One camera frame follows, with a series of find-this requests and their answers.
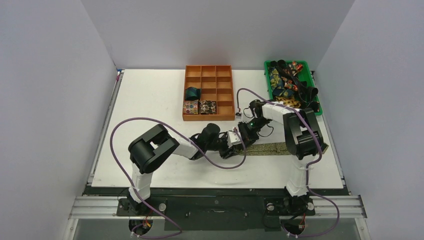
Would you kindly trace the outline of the olive floral patterned tie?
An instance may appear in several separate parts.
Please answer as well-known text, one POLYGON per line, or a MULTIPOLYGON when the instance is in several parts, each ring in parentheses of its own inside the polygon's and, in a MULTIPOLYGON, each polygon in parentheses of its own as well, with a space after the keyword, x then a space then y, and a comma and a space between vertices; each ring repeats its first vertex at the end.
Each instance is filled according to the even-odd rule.
POLYGON ((289 156, 285 142, 253 144, 246 148, 247 156, 289 156))

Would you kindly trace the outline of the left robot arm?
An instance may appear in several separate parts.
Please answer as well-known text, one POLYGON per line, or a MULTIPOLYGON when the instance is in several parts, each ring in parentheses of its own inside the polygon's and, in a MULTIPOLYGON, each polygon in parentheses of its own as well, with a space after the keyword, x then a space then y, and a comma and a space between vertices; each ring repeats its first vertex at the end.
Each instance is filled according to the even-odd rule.
POLYGON ((171 155, 194 161, 202 158, 207 151, 216 151, 222 159, 227 159, 244 149, 235 130, 221 132, 214 123, 209 123, 202 132, 188 139, 172 137, 162 124, 155 125, 128 146, 134 183, 128 189, 129 208, 136 215, 143 215, 149 210, 153 172, 171 155))

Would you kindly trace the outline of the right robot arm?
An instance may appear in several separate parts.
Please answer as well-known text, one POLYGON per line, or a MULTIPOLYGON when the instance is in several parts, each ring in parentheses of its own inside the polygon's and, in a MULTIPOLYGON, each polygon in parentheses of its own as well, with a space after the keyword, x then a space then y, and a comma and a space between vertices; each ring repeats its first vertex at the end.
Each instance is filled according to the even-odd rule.
POLYGON ((315 156, 323 155, 328 146, 312 109, 297 109, 282 104, 254 100, 250 103, 252 117, 242 117, 237 130, 245 145, 259 139, 260 130, 270 122, 283 126, 286 149, 291 154, 289 179, 284 188, 282 208, 289 215, 312 210, 309 202, 309 175, 315 156))

